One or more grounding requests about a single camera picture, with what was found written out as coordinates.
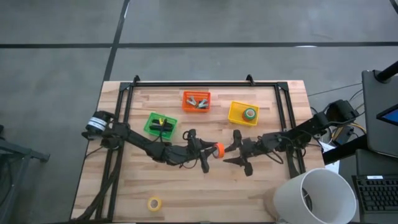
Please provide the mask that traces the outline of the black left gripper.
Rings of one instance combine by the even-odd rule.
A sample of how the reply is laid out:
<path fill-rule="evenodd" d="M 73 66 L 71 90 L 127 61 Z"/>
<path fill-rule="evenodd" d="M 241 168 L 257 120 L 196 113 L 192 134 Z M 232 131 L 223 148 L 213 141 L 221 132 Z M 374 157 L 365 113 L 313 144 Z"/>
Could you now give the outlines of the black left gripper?
<path fill-rule="evenodd" d="M 189 131 L 185 131 L 183 133 L 183 139 L 187 140 L 188 142 L 187 153 L 189 158 L 199 159 L 201 162 L 202 171 L 204 173 L 208 173 L 210 167 L 208 165 L 207 158 L 210 155 L 213 155 L 213 153 L 217 151 L 217 148 L 209 148 L 209 147 L 213 147 L 216 143 L 206 142 L 200 138 L 197 138 L 195 129 L 190 129 Z"/>

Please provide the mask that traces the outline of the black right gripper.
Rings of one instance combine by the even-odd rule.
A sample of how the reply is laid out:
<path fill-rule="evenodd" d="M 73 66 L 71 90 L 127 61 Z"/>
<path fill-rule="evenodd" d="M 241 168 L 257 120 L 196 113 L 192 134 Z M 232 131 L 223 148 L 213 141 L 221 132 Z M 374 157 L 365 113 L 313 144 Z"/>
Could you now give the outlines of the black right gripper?
<path fill-rule="evenodd" d="M 224 159 L 223 162 L 230 164 L 236 164 L 240 167 L 244 167 L 244 173 L 246 176 L 251 176 L 253 173 L 252 164 L 248 161 L 250 157 L 256 156 L 256 142 L 250 138 L 242 138 L 241 132 L 238 129 L 233 131 L 234 143 L 224 149 L 224 152 L 231 152 L 239 150 L 239 156 L 229 159 Z"/>

